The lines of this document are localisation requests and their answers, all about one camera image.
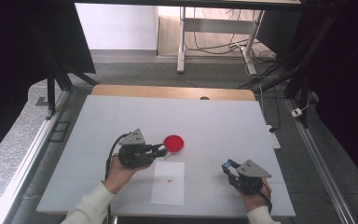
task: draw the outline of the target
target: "white tabletop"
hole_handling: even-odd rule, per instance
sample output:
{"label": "white tabletop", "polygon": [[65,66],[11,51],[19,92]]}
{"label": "white tabletop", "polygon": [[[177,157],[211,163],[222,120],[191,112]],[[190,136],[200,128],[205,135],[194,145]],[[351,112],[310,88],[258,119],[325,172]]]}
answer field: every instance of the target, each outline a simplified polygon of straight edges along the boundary
{"label": "white tabletop", "polygon": [[166,160],[185,164],[184,205],[152,204],[155,163],[137,173],[112,201],[113,214],[150,217],[245,217],[221,164],[252,160],[272,174],[272,215],[295,215],[258,102],[89,96],[37,207],[66,213],[104,176],[115,140],[140,128],[147,144],[170,134],[185,140]]}

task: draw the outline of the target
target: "red plate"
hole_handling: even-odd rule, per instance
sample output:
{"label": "red plate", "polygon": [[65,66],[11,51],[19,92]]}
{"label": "red plate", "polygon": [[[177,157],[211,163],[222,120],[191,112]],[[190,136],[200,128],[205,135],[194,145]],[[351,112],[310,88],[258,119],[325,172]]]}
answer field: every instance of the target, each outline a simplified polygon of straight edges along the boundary
{"label": "red plate", "polygon": [[178,135],[170,135],[164,139],[164,146],[171,153],[179,152],[183,148],[184,144],[185,142]]}

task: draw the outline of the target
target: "aluminum rail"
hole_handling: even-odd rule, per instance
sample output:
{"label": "aluminum rail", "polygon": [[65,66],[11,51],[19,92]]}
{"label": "aluminum rail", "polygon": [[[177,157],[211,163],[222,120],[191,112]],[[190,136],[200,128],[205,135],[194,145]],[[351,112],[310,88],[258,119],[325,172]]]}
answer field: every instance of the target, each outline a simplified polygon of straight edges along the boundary
{"label": "aluminum rail", "polygon": [[48,135],[53,129],[54,124],[57,121],[59,115],[61,114],[61,108],[63,108],[63,105],[67,102],[66,99],[68,98],[68,96],[68,91],[62,92],[56,104],[58,113],[55,113],[55,115],[52,116],[51,119],[46,119],[43,122],[33,143],[31,144],[24,158],[22,159],[19,168],[11,178],[10,183],[7,185],[7,188],[0,199],[0,224],[5,222],[8,214],[10,213],[13,203],[19,195],[22,184],[30,173],[37,156],[39,155],[42,147],[44,146],[44,143],[48,139]]}
{"label": "aluminum rail", "polygon": [[[286,100],[287,108],[292,111],[295,108],[293,107],[292,103],[289,100]],[[356,221],[354,220],[353,215],[351,214],[351,210],[348,207],[348,204],[343,197],[341,190],[339,190],[336,182],[334,181],[330,171],[324,162],[324,158],[320,153],[318,147],[316,146],[315,142],[313,141],[312,135],[310,131],[306,129],[299,119],[295,119],[296,126],[298,131],[307,147],[307,150],[310,154],[310,157],[313,160],[313,164],[316,167],[316,170],[319,173],[319,176],[324,183],[324,187],[327,193],[330,195],[333,205],[337,210],[337,214],[341,219],[341,222],[344,224],[355,224]]]}

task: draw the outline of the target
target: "person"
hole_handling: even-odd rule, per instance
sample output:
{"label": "person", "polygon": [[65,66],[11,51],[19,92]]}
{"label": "person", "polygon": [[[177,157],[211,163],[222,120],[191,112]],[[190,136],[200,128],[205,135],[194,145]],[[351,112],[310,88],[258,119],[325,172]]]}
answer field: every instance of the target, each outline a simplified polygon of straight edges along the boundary
{"label": "person", "polygon": [[[112,157],[111,168],[106,181],[101,181],[95,189],[82,197],[81,201],[71,210],[62,224],[101,224],[107,215],[107,207],[115,195],[126,185],[132,176],[150,165],[129,169],[124,167],[117,154]],[[270,196],[271,189],[267,180],[263,178],[264,187],[261,192]],[[250,224],[279,224],[269,215],[267,203],[258,195],[244,195],[240,193],[248,211]]]}

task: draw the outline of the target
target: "metal frame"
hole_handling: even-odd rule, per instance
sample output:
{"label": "metal frame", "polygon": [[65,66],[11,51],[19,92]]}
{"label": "metal frame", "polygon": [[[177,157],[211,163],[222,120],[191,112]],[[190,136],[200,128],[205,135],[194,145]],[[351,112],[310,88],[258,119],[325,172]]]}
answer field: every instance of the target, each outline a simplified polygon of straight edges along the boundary
{"label": "metal frame", "polygon": [[[290,100],[286,100],[286,105],[289,111],[295,109],[293,103]],[[353,215],[351,214],[351,210],[348,207],[348,204],[345,201],[344,196],[339,190],[334,178],[332,177],[326,163],[324,162],[324,158],[319,151],[319,148],[316,146],[313,141],[312,135],[310,131],[304,127],[299,119],[294,119],[298,131],[307,147],[307,150],[312,158],[313,164],[316,167],[316,170],[319,173],[322,182],[324,183],[324,187],[327,193],[330,195],[333,205],[337,210],[337,214],[341,219],[342,223],[345,224],[354,224],[356,221],[354,220]]]}
{"label": "metal frame", "polygon": [[0,199],[0,223],[5,222],[7,215],[12,209],[12,206],[21,190],[22,184],[30,173],[43,145],[45,145],[48,139],[48,135],[50,134],[55,122],[61,114],[61,109],[64,108],[64,104],[67,102],[68,95],[68,91],[62,92],[57,101],[58,113],[55,113],[50,119],[46,119],[43,122],[33,143],[22,159],[18,170],[11,178],[10,183],[7,185],[7,188]]}
{"label": "metal frame", "polygon": [[252,61],[251,50],[255,41],[264,11],[260,11],[254,21],[230,21],[211,20],[199,18],[186,18],[186,7],[180,7],[180,42],[178,51],[177,73],[185,72],[185,32],[218,33],[249,35],[246,48],[241,48],[241,53],[248,68],[249,75],[255,76],[255,66]]}

